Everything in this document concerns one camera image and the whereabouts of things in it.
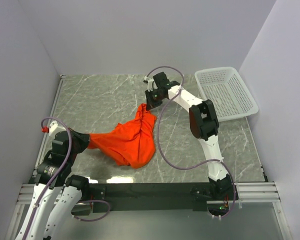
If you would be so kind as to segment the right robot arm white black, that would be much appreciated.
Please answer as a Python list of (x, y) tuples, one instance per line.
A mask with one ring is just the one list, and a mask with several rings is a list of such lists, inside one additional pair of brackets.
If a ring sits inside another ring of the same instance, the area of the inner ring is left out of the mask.
[(164, 72), (160, 72), (150, 78), (144, 77), (143, 82), (147, 84), (146, 109), (152, 110), (163, 103), (164, 99), (168, 102), (162, 108), (157, 126), (160, 127), (164, 111), (172, 102), (177, 103), (187, 111), (189, 117), (189, 128), (192, 135), (199, 141), (205, 161), (190, 167), (178, 167), (172, 164), (161, 149), (160, 143), (157, 144), (159, 153), (163, 160), (174, 169), (191, 170), (207, 164), (210, 194), (213, 198), (225, 199), (233, 193), (236, 200), (236, 185), (229, 168), (225, 165), (219, 146), (219, 120), (214, 104), (211, 100), (200, 99), (183, 88), (185, 78), (182, 82), (170, 81)]

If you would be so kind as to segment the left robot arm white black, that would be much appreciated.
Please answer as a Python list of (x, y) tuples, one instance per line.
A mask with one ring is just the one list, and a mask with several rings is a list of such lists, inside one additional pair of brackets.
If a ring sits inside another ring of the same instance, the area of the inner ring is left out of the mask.
[(50, 240), (57, 224), (70, 214), (72, 208), (89, 191), (89, 180), (70, 175), (78, 154), (87, 149), (90, 136), (69, 130), (50, 130), (54, 137), (51, 149), (37, 168), (30, 207), (18, 240)]

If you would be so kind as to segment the orange t shirt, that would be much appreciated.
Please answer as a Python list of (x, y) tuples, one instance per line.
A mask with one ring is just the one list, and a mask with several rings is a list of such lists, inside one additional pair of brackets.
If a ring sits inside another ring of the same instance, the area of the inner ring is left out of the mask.
[(142, 103), (138, 106), (134, 119), (118, 123), (108, 133), (91, 133), (87, 148), (100, 150), (118, 166), (142, 168), (150, 162), (156, 151), (156, 120), (157, 117)]

